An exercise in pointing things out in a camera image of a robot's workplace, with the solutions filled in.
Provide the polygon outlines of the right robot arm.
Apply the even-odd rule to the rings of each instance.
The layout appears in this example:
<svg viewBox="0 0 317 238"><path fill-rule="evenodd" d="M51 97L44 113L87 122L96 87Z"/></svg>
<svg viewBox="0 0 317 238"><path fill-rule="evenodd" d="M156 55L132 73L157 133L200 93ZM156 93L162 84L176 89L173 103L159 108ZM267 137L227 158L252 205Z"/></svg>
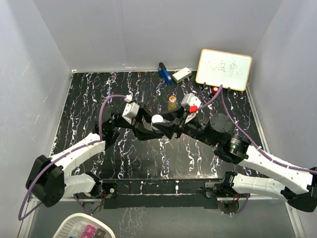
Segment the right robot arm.
<svg viewBox="0 0 317 238"><path fill-rule="evenodd" d="M168 112L154 115L151 126L168 138L186 134L215 146L214 154L221 160L266 176L259 178L226 172L221 183L203 188L210 195L231 197L253 193L281 199L304 212L313 212L317 207L316 168L304 171L253 146L248 139L234 132L234 124L224 114L215 114L207 124L200 124L194 114Z"/></svg>

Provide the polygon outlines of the clear jar of yellow capsules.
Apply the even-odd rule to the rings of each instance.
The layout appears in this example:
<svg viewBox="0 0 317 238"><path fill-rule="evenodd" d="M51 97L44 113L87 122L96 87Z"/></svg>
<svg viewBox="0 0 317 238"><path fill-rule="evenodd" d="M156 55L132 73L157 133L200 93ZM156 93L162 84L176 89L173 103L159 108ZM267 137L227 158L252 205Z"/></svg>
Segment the clear jar of yellow capsules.
<svg viewBox="0 0 317 238"><path fill-rule="evenodd" d="M177 98L174 95L172 95L168 99L167 109L168 111L172 111L172 110L175 110L176 108L177 108Z"/></svg>

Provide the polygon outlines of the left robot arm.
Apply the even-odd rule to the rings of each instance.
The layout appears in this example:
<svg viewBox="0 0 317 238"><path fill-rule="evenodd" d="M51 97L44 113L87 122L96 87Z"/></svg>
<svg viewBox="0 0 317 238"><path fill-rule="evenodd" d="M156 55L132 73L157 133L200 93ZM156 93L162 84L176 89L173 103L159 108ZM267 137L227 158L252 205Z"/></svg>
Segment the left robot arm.
<svg viewBox="0 0 317 238"><path fill-rule="evenodd" d="M96 198L102 193L102 180L91 172L73 176L72 171L96 154L112 146L118 136L118 128L133 130L141 141L162 138L154 126L144 127L144 122L154 125L164 122L161 115L153 115L136 103L127 103L122 113L113 113L102 107L95 128L84 139L51 157L39 156L26 181L27 194L34 195L46 207L52 207L61 198L84 193Z"/></svg>

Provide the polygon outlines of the white cap pill bottle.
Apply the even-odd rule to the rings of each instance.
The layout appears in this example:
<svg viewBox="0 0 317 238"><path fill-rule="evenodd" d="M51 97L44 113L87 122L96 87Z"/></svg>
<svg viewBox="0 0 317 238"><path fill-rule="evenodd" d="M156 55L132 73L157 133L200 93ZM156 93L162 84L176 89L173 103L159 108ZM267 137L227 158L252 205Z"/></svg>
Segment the white cap pill bottle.
<svg viewBox="0 0 317 238"><path fill-rule="evenodd" d="M155 123L162 123L164 122L164 119L161 115L153 115L152 118L151 118L151 128L153 131L155 131L156 133L161 133L161 131L159 129L157 129L154 124Z"/></svg>

